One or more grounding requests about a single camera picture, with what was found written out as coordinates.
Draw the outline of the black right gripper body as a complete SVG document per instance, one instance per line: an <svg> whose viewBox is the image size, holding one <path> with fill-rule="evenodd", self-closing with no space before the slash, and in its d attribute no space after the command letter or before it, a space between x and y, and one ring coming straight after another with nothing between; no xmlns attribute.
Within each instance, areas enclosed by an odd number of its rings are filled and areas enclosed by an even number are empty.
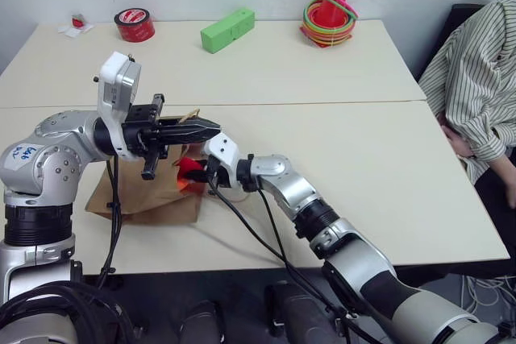
<svg viewBox="0 0 516 344"><path fill-rule="evenodd" d="M227 169L215 157L209 157L206 161L206 180L212 190L217 190L219 187L225 189L231 187Z"/></svg>

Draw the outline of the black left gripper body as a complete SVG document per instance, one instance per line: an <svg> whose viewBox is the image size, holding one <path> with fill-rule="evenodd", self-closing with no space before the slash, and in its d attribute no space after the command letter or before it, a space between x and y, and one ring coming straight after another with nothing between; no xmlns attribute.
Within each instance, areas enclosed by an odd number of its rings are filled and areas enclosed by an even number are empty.
<svg viewBox="0 0 516 344"><path fill-rule="evenodd" d="M147 105L132 105L122 124L127 150L144 160L141 176L144 180L154 180L160 160L167 158L169 146L160 137L160 113L164 95L157 93Z"/></svg>

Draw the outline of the person's bare hand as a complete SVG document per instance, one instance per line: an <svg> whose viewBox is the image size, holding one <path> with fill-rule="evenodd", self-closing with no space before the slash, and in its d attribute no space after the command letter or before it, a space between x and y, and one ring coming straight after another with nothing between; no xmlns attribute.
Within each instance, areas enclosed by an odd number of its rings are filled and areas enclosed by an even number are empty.
<svg viewBox="0 0 516 344"><path fill-rule="evenodd" d="M469 146L468 142L460 136L458 133L456 133L452 128L446 125L440 126L443 133L447 137L447 141L450 143L453 151L461 157L464 158L472 158L474 157L474 153Z"/></svg>

